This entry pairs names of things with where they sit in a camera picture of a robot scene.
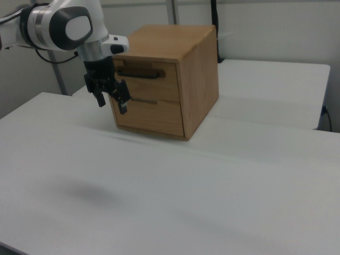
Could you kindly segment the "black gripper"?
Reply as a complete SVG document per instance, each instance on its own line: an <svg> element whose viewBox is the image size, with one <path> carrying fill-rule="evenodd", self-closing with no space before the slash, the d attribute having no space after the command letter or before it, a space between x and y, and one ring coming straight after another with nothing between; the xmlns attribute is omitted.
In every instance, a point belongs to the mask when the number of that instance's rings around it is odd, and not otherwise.
<svg viewBox="0 0 340 255"><path fill-rule="evenodd" d="M106 105L102 91L115 94L120 114L124 115L128 111L127 105L131 96L125 80L117 81L115 79L113 58L109 56L98 61L84 61L83 63L87 72L84 75L87 90L89 93L93 93L98 106Z"/></svg>

